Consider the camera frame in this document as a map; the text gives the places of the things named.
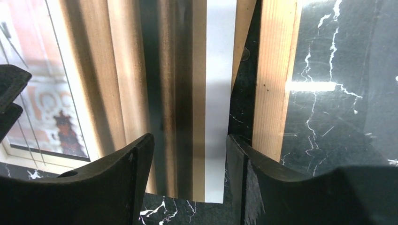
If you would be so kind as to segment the brown backing board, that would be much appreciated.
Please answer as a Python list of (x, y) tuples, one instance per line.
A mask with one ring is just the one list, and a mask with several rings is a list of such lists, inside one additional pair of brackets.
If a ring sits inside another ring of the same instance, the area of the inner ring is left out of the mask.
[(236, 81), (256, 2), (257, 0), (237, 0), (231, 89)]

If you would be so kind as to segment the wooden picture frame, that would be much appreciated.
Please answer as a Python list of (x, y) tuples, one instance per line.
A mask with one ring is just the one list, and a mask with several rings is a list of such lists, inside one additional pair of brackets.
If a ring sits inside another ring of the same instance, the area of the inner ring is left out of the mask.
[(252, 146), (279, 161), (299, 34), (302, 0), (261, 3)]

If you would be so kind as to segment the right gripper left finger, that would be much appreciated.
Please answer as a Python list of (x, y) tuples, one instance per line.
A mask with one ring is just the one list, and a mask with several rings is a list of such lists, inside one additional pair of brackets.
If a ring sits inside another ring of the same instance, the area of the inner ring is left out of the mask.
[(136, 225), (154, 152), (145, 134), (56, 178), (0, 179), (3, 225)]

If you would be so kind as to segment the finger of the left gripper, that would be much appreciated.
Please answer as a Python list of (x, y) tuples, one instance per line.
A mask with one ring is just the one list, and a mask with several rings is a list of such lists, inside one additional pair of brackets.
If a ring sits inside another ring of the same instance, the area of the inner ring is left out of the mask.
[(14, 100), (27, 86), (31, 73), (11, 64), (0, 66), (0, 140), (2, 141), (18, 118), (22, 115), (21, 106)]

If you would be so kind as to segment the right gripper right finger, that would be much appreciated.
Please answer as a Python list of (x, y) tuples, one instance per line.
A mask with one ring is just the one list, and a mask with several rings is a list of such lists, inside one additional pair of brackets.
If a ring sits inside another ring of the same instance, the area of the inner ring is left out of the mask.
[(226, 138), (236, 225), (395, 225), (398, 170), (346, 166), (309, 177)]

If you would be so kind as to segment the printed photo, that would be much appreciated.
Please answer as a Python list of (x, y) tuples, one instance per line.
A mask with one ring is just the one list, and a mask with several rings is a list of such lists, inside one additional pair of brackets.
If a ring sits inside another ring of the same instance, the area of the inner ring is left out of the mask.
[(3, 0), (0, 62), (32, 74), (0, 160), (62, 173), (155, 137), (146, 190), (222, 203), (235, 0)]

